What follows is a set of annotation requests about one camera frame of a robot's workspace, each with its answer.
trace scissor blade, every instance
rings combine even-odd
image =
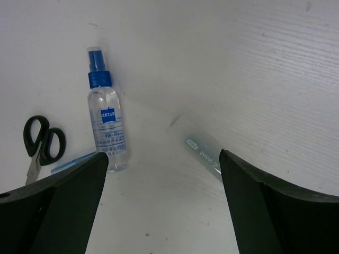
[[[38,179],[38,175],[39,175],[41,166],[40,166],[37,158],[39,158],[39,152],[37,152],[32,157],[32,162],[31,162],[30,168],[28,169],[28,172],[27,172],[27,180],[26,180],[25,185],[32,184]]]

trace scissors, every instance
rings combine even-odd
[[[34,121],[40,122],[40,131],[35,142],[32,140],[31,133]],[[54,134],[59,139],[59,152],[55,157],[50,154]],[[64,155],[66,149],[66,137],[61,129],[49,128],[49,122],[46,117],[42,115],[35,115],[29,118],[25,124],[23,129],[23,141],[28,155],[32,157],[32,162],[27,172],[27,180],[25,184],[28,185],[37,180],[41,166],[52,164]]]

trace white wooden surface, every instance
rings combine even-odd
[[[2,0],[0,193],[25,182],[22,130],[33,114],[66,132],[53,166],[94,149],[85,49],[101,45],[132,156],[128,170],[107,175],[87,253],[238,253],[222,185],[165,129],[184,112],[261,169],[339,195],[338,8],[336,0]]]

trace wood grain texture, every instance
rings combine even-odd
[[[94,149],[85,49],[100,44],[132,157],[128,171],[108,175],[87,252],[237,253],[222,186],[165,129],[185,113],[253,165],[339,195],[338,8],[335,0],[2,1],[0,192],[24,184],[22,130],[33,114],[65,131],[59,165]]]

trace clear plastic bottle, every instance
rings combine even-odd
[[[123,131],[119,98],[112,87],[110,72],[106,70],[102,50],[87,49],[90,59],[91,92],[88,95],[96,150],[109,158],[108,172],[127,168],[128,152]]]

